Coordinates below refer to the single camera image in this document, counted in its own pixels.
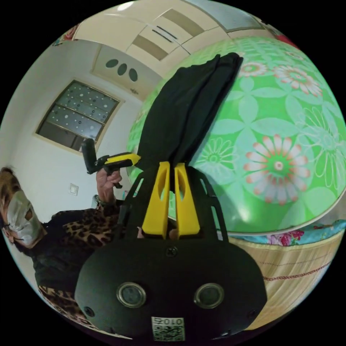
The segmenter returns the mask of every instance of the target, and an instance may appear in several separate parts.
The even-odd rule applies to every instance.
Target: light switch
[[[78,186],[74,184],[70,184],[70,193],[74,196],[78,195]]]

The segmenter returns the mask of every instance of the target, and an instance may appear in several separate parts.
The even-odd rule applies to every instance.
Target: camera lens
[[[195,293],[194,302],[203,309],[213,309],[223,301],[223,288],[214,283],[201,286]]]
[[[126,307],[139,308],[146,301],[144,289],[133,282],[121,284],[117,290],[117,298]]]

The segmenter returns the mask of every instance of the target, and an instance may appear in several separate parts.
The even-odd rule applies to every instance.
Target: screw
[[[170,246],[166,249],[167,257],[175,257],[178,254],[178,249],[175,246]]]
[[[86,306],[84,308],[84,312],[89,316],[89,317],[94,317],[95,316],[95,313],[93,311],[92,308],[90,308],[89,306]]]

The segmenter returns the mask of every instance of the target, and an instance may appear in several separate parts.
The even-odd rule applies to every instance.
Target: wrist
[[[99,192],[98,193],[98,198],[101,203],[105,204],[111,204],[115,202],[115,196],[113,193],[113,189],[110,192],[104,193],[104,192]]]

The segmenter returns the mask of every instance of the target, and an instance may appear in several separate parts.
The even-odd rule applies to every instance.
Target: yellow plastic bracket
[[[160,162],[142,230],[146,234],[161,235],[166,239],[169,205],[169,162]]]
[[[132,152],[126,152],[123,154],[119,154],[119,155],[115,155],[115,156],[111,156],[107,159],[107,161],[105,162],[106,165],[111,164],[111,163],[116,163],[116,162],[120,162],[120,161],[125,161],[125,160],[131,160],[132,165],[136,165],[138,163],[138,161],[141,159],[140,156],[138,156],[137,154],[134,154]]]
[[[200,231],[200,225],[184,163],[179,163],[174,168],[174,179],[179,237],[196,235]]]

